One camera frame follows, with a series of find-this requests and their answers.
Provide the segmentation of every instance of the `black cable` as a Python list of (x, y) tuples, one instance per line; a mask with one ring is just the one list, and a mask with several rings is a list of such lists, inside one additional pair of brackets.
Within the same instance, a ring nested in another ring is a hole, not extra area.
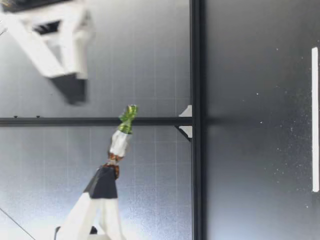
[(9, 219), (11, 219), (20, 229), (22, 229), (26, 234), (29, 235), (30, 238), (36, 240), (30, 233), (27, 232), (19, 223), (17, 223), (5, 210), (0, 207), (0, 211), (3, 212)]

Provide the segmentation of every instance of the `black metal rail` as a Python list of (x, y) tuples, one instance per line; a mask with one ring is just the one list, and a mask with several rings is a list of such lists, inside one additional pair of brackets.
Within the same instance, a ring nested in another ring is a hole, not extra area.
[[(0, 127), (118, 126), (117, 117), (18, 117), (0, 118)], [(192, 126), (192, 117), (137, 117), (134, 126)]]
[(192, 100), (192, 239), (206, 239), (203, 213), (203, 161), (205, 151), (204, 127), (206, 122), (205, 85), (201, 76), (201, 11), (202, 0), (190, 0), (190, 41), (191, 41), (191, 100)]

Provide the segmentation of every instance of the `gray surface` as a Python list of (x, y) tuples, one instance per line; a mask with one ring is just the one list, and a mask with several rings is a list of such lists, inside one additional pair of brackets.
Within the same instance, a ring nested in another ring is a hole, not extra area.
[[(0, 144), (0, 207), (37, 240), (48, 239), (48, 234), (63, 223), (97, 167), (106, 161), (114, 130), (1, 128), (0, 140), (7, 141)], [(127, 239), (192, 239), (191, 161), (179, 161), (177, 148), (190, 156), (190, 143), (174, 127), (135, 127), (133, 131), (132, 145), (117, 180)], [(148, 161), (140, 162), (143, 144), (147, 145)], [(170, 162), (166, 156), (155, 154), (163, 144), (173, 149), (168, 152)], [(1, 222), (1, 239), (18, 239), (20, 235), (7, 219)]]
[(91, 0), (88, 103), (66, 105), (15, 40), (0, 37), (0, 117), (176, 116), (190, 103), (188, 0)]
[(206, 0), (208, 240), (318, 240), (312, 194), (316, 0)]

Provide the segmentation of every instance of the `white light strip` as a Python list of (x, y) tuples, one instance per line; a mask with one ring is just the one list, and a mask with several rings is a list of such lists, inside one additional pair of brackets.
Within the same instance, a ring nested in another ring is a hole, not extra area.
[(312, 49), (312, 191), (319, 192), (319, 70), (318, 48)]

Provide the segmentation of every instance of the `green object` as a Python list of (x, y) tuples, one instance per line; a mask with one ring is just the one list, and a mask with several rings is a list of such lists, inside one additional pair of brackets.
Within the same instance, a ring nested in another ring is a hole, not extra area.
[(125, 112), (119, 117), (121, 124), (118, 130), (125, 134), (132, 134), (132, 121), (135, 119), (138, 112), (138, 107), (136, 105), (128, 105)]

